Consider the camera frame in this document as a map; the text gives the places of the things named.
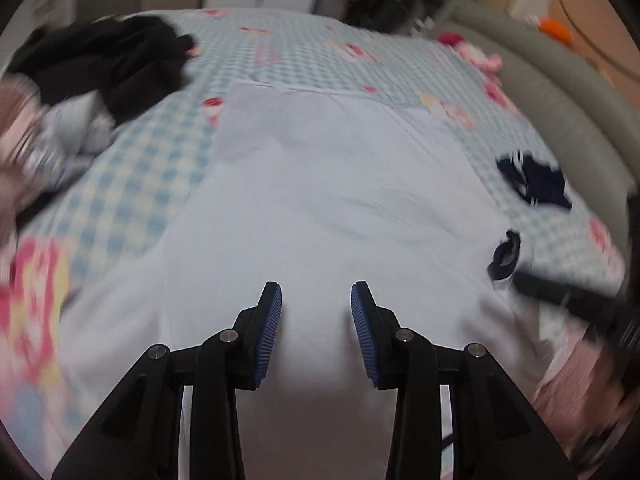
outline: metal screw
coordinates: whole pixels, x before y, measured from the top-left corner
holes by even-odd
[[[228,330],[223,330],[222,332],[220,332],[220,341],[223,341],[225,343],[231,343],[233,341],[235,341],[236,339],[238,339],[238,332],[236,332],[235,330],[229,328]]]
[[[398,339],[398,341],[408,343],[413,338],[414,332],[412,330],[409,330],[408,328],[399,328],[398,330],[396,330],[396,339]]]
[[[482,357],[486,354],[486,348],[480,343],[471,343],[467,350],[473,357]]]
[[[146,351],[146,354],[152,359],[159,359],[166,354],[166,348],[164,345],[153,345]]]

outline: bedsheet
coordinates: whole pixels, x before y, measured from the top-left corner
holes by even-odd
[[[530,240],[534,268],[588,285],[616,288],[622,280],[622,260],[606,230],[571,189],[574,208],[567,214],[531,208],[503,181],[499,155],[530,150],[538,160],[555,159],[529,121],[491,99],[484,76],[451,49],[279,10],[165,16],[202,48],[186,68],[190,82],[124,124],[80,182],[26,230],[60,240],[74,286],[158,240],[206,174],[217,116],[237,80],[368,92],[396,105],[426,106],[452,123],[496,205]]]

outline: navy blue garment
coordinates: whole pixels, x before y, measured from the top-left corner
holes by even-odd
[[[530,153],[517,152],[496,160],[498,170],[514,191],[529,205],[555,204],[571,210],[564,195],[564,175],[546,164],[533,160]]]

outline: wire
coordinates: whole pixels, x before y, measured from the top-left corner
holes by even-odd
[[[569,23],[571,23],[571,25],[575,29],[575,31],[581,36],[581,38],[583,38],[584,41],[586,41],[586,43],[593,50],[595,50],[600,56],[602,56],[602,58],[604,58],[604,60],[607,63],[609,63],[613,68],[615,68],[622,75],[625,75],[626,77],[628,77],[629,79],[632,79],[636,83],[640,83],[640,74],[638,74],[637,72],[634,72],[633,70],[629,69],[628,67],[620,64],[615,59],[613,59],[611,56],[609,56],[609,54],[604,52],[599,46],[597,46],[595,43],[593,43],[593,41],[590,40],[590,38],[582,31],[582,29],[580,27],[578,27],[578,25],[576,25],[576,23],[572,19],[571,15],[569,14],[569,12],[566,10],[566,6],[564,5],[564,1],[563,0],[558,0],[558,2],[560,3],[560,6],[562,7],[562,11],[564,12],[564,15],[569,20]]]

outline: white fabric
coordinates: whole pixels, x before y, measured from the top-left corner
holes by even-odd
[[[540,366],[486,274],[508,221],[426,110],[241,84],[213,153],[158,245],[63,315],[62,362],[79,384],[107,394],[148,346],[202,343],[275,280],[269,373],[238,392],[247,477],[370,480],[384,477],[395,394],[366,378],[354,282],[435,344],[484,343],[521,385],[517,372]]]

